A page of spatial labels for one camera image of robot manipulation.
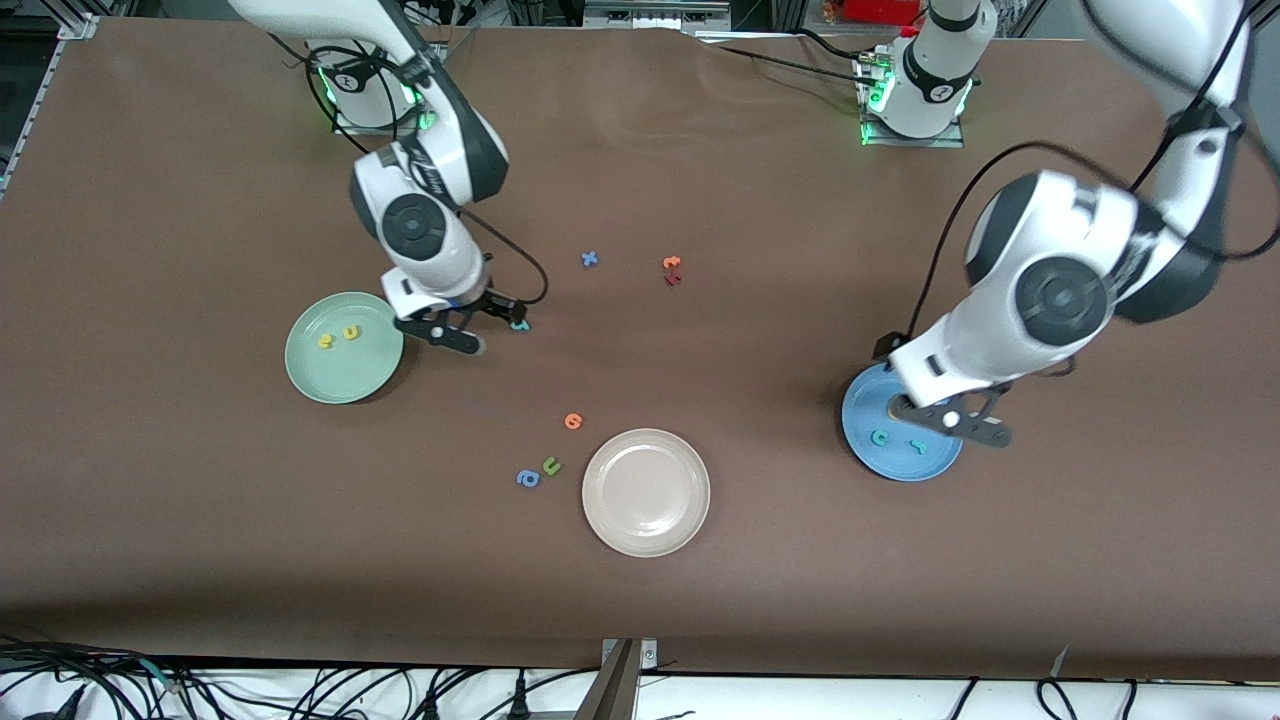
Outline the silver mounting plate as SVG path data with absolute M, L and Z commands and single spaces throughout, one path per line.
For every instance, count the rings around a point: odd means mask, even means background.
M 602 641 L 602 659 L 600 665 L 608 661 L 614 647 L 620 643 L 617 638 L 605 638 Z M 639 647 L 639 666 L 641 671 L 650 671 L 658 667 L 659 655 L 658 655 L 658 641 L 657 638 L 639 638 L 635 641 Z

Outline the brown table cover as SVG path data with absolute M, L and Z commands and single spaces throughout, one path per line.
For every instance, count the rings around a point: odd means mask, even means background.
M 1164 114 L 1102 53 L 993 44 L 947 151 L 861 146 L 832 79 L 673 31 L 454 42 L 512 165 L 477 214 L 550 292 L 527 333 L 475 318 L 477 357 L 410 341 L 349 405 L 293 387 L 285 337 L 389 263 L 300 70 L 225 20 L 67 46 L 0 200 L 0 632 L 540 667 L 654 637 L 680 671 L 960 676 L 1070 644 L 1075 675 L 1280 679 L 1280 249 L 1016 383 L 1011 445 L 933 480 L 876 477 L 837 424 L 988 159 L 1146 163 Z M 659 559 L 582 511 L 637 428 L 710 474 Z

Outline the green plate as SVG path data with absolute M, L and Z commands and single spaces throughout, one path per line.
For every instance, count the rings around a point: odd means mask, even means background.
M 394 374 L 404 351 L 404 336 L 394 325 L 390 306 L 375 295 L 342 292 L 302 311 L 284 347 L 284 368 L 293 387 L 320 404 L 355 404 L 375 395 Z M 360 324 L 360 340 L 347 341 L 342 329 Z M 335 343 L 316 346 L 320 334 Z

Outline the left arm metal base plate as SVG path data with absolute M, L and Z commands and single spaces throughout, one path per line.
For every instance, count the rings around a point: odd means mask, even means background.
M 881 115 L 891 94 L 902 83 L 899 83 L 892 69 L 892 58 L 887 51 L 888 45 L 876 46 L 870 53 L 863 51 L 851 60 L 851 68 L 856 79 L 869 79 L 869 85 L 863 85 L 858 90 L 858 106 L 861 143 L 887 145 L 900 147 L 927 147 L 927 149 L 961 149 L 964 146 L 963 127 L 960 114 L 965 109 L 966 95 L 972 87 L 966 87 L 955 102 L 955 108 L 948 111 L 948 123 L 937 135 L 931 137 L 913 137 L 897 132 Z

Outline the blue plate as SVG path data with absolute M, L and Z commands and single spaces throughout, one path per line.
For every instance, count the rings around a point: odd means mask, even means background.
M 918 483 L 948 470 L 957 460 L 963 442 L 891 418 L 886 406 L 904 391 L 897 375 L 884 364 L 860 372 L 844 391 L 840 428 L 846 446 L 867 469 L 888 480 Z M 890 433 L 887 446 L 876 447 L 870 442 L 874 429 Z M 927 442 L 928 455 L 916 455 L 908 443 L 910 439 Z

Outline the gray metal box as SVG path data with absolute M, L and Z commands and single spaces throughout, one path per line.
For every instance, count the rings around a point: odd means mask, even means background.
M 584 0 L 582 27 L 730 32 L 732 14 L 726 0 Z

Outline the red box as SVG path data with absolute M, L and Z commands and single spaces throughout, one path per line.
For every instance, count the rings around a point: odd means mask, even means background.
M 925 0 L 840 0 L 840 17 L 870 26 L 909 26 Z

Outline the aluminium frame rail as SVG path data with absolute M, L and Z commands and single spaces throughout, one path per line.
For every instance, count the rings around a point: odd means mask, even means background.
M 70 41 L 109 13 L 91 0 L 0 0 L 0 199 Z

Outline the beige plate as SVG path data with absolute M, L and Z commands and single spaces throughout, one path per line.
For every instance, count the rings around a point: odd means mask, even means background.
M 591 456 L 582 511 L 596 538 L 634 559 L 659 559 L 690 543 L 710 510 L 710 474 L 684 438 L 657 428 L 625 430 Z

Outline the dark metal beam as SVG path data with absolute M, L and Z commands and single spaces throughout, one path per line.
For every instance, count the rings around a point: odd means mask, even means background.
M 643 639 L 613 641 L 572 720 L 634 720 L 644 660 Z

